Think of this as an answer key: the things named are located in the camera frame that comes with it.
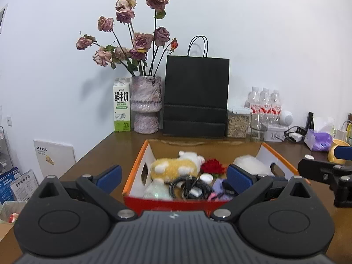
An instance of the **gray ribbed panel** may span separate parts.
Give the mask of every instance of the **gray ribbed panel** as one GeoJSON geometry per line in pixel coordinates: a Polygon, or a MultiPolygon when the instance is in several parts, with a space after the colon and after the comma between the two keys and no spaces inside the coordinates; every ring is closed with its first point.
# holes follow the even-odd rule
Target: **gray ribbed panel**
{"type": "Polygon", "coordinates": [[[24,255],[16,264],[333,264],[318,255],[310,259],[281,260],[244,244],[228,223],[209,220],[202,211],[146,211],[121,222],[95,249],[66,259],[24,255]]]}

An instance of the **bag handle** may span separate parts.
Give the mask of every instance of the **bag handle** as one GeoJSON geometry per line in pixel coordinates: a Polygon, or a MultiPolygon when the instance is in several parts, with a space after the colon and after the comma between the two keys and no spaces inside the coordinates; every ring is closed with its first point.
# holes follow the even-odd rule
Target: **bag handle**
{"type": "Polygon", "coordinates": [[[190,52],[190,50],[191,50],[191,46],[193,45],[193,43],[194,43],[198,38],[202,38],[202,39],[203,39],[203,42],[204,42],[203,57],[204,57],[204,55],[205,55],[205,51],[206,51],[206,56],[205,56],[205,57],[208,57],[208,47],[209,47],[209,43],[208,43],[208,39],[207,39],[206,36],[195,36],[195,37],[192,38],[191,42],[189,43],[187,56],[189,57],[189,52],[190,52]]]}

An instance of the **black circular cover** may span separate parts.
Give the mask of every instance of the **black circular cover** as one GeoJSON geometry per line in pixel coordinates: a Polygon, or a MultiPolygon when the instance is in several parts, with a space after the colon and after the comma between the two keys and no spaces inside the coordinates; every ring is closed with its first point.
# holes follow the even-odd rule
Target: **black circular cover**
{"type": "Polygon", "coordinates": [[[289,197],[251,206],[238,223],[242,236],[266,254],[301,258],[325,251],[334,223],[317,201],[289,197]]]}
{"type": "Polygon", "coordinates": [[[110,221],[101,208],[69,198],[45,198],[22,210],[14,227],[23,251],[47,257],[80,254],[108,233],[110,221]]]}

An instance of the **milk carton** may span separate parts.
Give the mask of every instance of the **milk carton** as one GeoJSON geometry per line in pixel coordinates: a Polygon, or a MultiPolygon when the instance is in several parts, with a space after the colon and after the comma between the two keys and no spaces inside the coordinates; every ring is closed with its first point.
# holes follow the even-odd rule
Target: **milk carton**
{"type": "Polygon", "coordinates": [[[130,79],[116,78],[114,84],[115,132],[131,131],[130,79]]]}

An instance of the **purple tissue package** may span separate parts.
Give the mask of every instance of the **purple tissue package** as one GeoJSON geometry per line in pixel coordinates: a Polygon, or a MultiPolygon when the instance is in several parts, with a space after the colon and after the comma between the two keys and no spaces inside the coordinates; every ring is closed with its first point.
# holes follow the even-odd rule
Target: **purple tissue package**
{"type": "Polygon", "coordinates": [[[311,151],[328,152],[332,145],[332,136],[329,133],[316,133],[313,129],[309,129],[304,142],[311,151]]]}

